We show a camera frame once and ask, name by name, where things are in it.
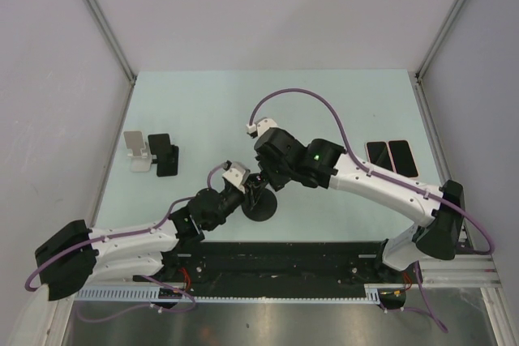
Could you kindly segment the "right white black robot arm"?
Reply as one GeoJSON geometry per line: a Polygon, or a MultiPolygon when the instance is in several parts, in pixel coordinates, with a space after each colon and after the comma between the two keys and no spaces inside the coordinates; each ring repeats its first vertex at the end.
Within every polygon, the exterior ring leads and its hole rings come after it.
{"type": "Polygon", "coordinates": [[[341,190],[388,207],[412,221],[398,236],[382,242],[375,275],[393,282],[412,263],[431,257],[452,260],[463,223],[463,187],[413,181],[360,160],[341,145],[315,139],[300,143],[277,126],[254,130],[254,150],[262,174],[274,190],[288,182],[309,188],[341,190]]]}

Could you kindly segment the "black round-base phone mount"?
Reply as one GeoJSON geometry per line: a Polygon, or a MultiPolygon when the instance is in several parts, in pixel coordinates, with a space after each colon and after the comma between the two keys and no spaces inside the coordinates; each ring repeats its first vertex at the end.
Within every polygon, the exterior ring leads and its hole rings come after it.
{"type": "MultiPolygon", "coordinates": [[[[260,173],[253,173],[249,177],[263,177],[260,173]]],[[[277,198],[275,194],[267,188],[268,181],[266,181],[265,189],[256,204],[255,208],[251,211],[244,211],[243,214],[254,222],[264,222],[274,216],[277,211],[277,198]]]]}

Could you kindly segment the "black phone stand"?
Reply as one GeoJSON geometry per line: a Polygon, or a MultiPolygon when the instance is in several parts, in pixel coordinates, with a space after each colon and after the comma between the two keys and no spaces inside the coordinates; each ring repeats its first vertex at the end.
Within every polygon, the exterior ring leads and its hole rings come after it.
{"type": "Polygon", "coordinates": [[[148,136],[148,144],[152,162],[157,165],[158,177],[174,177],[178,175],[178,146],[171,143],[168,134],[153,134],[148,136]]]}

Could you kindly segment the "pink phone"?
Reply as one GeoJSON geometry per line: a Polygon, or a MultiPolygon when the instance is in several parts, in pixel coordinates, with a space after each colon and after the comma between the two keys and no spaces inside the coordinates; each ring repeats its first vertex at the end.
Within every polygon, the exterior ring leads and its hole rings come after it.
{"type": "Polygon", "coordinates": [[[393,171],[392,158],[389,153],[388,145],[384,141],[374,141],[366,143],[367,158],[372,163],[383,169],[393,171]]]}
{"type": "Polygon", "coordinates": [[[418,168],[414,160],[410,144],[406,140],[388,142],[395,171],[405,177],[418,177],[418,168]]]}

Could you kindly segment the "white silver phone stand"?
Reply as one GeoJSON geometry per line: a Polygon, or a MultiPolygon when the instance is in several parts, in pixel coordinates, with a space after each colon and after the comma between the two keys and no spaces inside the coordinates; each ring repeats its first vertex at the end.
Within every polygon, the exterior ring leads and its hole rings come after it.
{"type": "Polygon", "coordinates": [[[149,172],[152,166],[152,153],[143,133],[139,130],[129,130],[123,133],[124,142],[130,158],[130,171],[133,173],[149,172]]]}

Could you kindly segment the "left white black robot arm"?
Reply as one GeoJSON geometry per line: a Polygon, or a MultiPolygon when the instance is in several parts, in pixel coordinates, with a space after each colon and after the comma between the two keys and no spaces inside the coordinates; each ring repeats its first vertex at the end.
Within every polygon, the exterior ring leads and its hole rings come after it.
{"type": "Polygon", "coordinates": [[[170,206],[151,224],[124,229],[93,229],[74,220],[35,251],[35,276],[48,289],[49,301],[62,300],[93,281],[157,276],[172,280],[179,261],[171,256],[204,239],[236,210],[252,220],[269,219],[277,199],[259,176],[239,189],[226,182],[222,191],[206,188],[184,198],[184,207],[170,206]]]}

